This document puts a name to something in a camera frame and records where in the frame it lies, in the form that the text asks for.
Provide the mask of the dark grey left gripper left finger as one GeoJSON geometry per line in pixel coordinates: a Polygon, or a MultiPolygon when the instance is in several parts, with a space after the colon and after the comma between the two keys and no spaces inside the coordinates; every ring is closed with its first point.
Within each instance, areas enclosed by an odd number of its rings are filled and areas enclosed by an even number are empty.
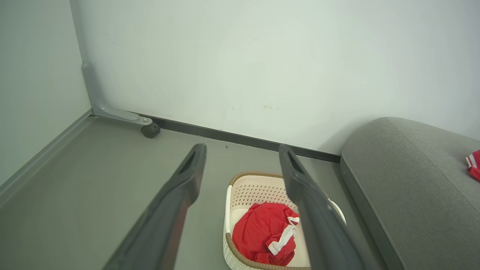
{"type": "Polygon", "coordinates": [[[111,255],[105,270],[173,270],[187,211],[200,193],[206,155],[203,143],[191,148],[111,255]]]}

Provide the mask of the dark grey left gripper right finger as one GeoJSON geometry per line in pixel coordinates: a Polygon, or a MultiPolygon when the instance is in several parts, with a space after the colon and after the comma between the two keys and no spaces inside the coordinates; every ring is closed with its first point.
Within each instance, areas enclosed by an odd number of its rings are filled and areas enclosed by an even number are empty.
{"type": "Polygon", "coordinates": [[[288,145],[278,149],[288,198],[298,207],[313,270],[365,270],[366,261],[343,219],[288,145]]]}

